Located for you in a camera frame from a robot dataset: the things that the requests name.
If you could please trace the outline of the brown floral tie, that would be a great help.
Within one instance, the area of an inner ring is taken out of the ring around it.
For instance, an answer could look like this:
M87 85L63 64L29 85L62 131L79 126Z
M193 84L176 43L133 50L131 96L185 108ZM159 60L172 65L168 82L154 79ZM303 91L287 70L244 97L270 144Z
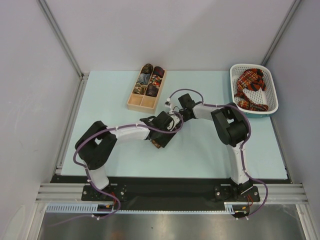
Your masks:
M155 140L152 140L151 143L157 148L160 149L161 145L159 143L157 143Z

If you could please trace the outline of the wooden compartment box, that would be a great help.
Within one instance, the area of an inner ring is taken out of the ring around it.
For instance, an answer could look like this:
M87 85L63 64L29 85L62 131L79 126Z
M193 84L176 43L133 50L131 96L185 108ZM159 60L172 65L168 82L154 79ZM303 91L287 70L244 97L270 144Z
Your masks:
M133 94L133 89L134 89L134 87L133 87L132 92L130 93L130 96L129 96L127 104L126 104L127 108L131 111L137 111L137 112L142 112L142 113L147 113L147 114L154 114L156 112L156 108L157 108L158 102L160 100L160 96L161 96L163 87L165 85L166 75L167 75L167 71L165 70L164 76L162 77L161 85L159 87L157 97L147 96L146 95L147 90L145 91L144 95Z

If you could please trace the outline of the red plaid tie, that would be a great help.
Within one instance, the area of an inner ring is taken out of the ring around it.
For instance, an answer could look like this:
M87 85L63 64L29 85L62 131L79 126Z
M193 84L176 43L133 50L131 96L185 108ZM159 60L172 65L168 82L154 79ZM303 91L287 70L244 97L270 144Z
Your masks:
M254 103L244 92L244 89L248 89L248 86L258 77L264 77L261 69L251 68L243 72L236 82L237 92L234 95L237 98L241 98L237 105L244 109L254 112L267 112L269 110L268 105Z

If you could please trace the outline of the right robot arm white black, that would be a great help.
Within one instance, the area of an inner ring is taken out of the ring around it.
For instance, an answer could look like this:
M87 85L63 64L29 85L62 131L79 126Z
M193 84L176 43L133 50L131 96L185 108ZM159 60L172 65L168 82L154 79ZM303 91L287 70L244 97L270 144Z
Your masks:
M246 142L251 136L251 126L247 117L234 103L214 105L195 102L187 93L178 98L182 107L179 113L186 122L191 119L213 121L220 141L226 145L231 166L231 196L245 200L253 188L246 168Z

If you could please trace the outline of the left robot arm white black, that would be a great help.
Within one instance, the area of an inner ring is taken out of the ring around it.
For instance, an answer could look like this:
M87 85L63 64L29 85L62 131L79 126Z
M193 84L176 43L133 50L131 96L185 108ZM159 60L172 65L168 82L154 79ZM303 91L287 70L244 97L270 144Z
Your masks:
M148 140L157 148L164 148L181 130L183 123L182 115L173 110L115 127L96 121L75 144L73 161L84 167L88 182L93 187L92 194L99 200L105 200L110 195L105 164L116 145Z

